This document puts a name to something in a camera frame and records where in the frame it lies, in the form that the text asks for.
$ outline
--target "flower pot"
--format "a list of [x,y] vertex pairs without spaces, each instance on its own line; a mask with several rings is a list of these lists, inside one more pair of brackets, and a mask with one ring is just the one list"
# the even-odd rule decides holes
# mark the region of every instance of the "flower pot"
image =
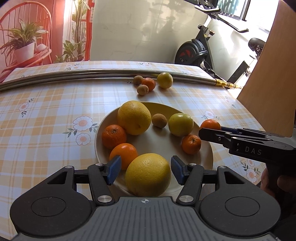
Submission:
[[20,49],[16,49],[14,51],[15,59],[18,64],[26,61],[27,59],[30,59],[34,56],[34,46],[35,43],[30,43]]

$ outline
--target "white plate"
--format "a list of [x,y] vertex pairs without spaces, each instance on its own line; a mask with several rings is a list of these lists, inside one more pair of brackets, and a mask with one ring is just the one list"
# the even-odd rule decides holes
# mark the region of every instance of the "white plate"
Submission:
[[[150,111],[151,116],[160,113],[163,114],[167,120],[176,113],[181,113],[170,106],[152,103],[142,102]],[[95,152],[99,163],[106,164],[109,161],[110,150],[106,149],[102,144],[102,132],[104,129],[112,124],[117,124],[117,112],[118,109],[111,111],[105,116],[100,123],[95,136]],[[198,135],[199,126],[194,122],[193,131],[191,134]],[[136,147],[139,155],[145,153],[157,153],[163,156],[170,165],[170,159],[172,156],[177,155],[185,164],[197,163],[202,165],[205,169],[211,170],[213,168],[213,151],[211,145],[207,141],[202,141],[200,151],[196,155],[188,155],[181,148],[181,137],[172,135],[168,129],[168,125],[163,128],[157,128],[150,125],[147,131],[138,136],[127,135],[127,143]],[[129,193],[125,185],[125,171],[121,171],[114,182],[114,188],[110,186],[110,190],[114,197],[117,199],[120,196],[132,196]],[[169,187],[161,196],[172,196],[174,200],[178,197],[183,186],[179,185],[172,173],[172,179]]]

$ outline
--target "checkered tablecloth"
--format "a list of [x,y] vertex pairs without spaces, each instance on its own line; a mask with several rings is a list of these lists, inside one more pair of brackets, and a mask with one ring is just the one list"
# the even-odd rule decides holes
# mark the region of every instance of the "checkered tablecloth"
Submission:
[[[156,63],[82,62],[16,69],[6,79],[75,68],[138,68],[200,73],[193,66]],[[222,87],[174,82],[139,97],[127,80],[81,81],[31,86],[0,94],[0,236],[11,239],[16,231],[9,218],[12,202],[21,194],[66,165],[85,169],[96,163],[94,136],[105,115],[128,100],[172,106],[191,115],[197,124],[215,119],[222,126],[263,130],[255,118]],[[78,125],[85,120],[84,127]],[[214,169],[226,165],[254,184],[264,164],[232,156],[213,144]],[[79,192],[91,198],[88,185]]]

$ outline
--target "wooden panel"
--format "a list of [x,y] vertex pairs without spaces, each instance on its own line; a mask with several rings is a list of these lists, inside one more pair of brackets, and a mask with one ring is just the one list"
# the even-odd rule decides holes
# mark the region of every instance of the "wooden panel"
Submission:
[[296,13],[282,0],[258,63],[237,99],[266,131],[292,136],[296,110]]

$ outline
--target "screw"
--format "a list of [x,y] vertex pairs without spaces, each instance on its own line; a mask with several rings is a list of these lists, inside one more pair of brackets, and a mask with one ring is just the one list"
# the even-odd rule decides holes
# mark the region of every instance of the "screw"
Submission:
[[194,200],[194,198],[189,195],[183,195],[183,196],[179,197],[179,200],[181,202],[192,202]]
[[108,195],[102,195],[98,197],[98,201],[99,202],[103,202],[103,203],[107,203],[107,202],[111,202],[112,201],[112,197],[108,196]]

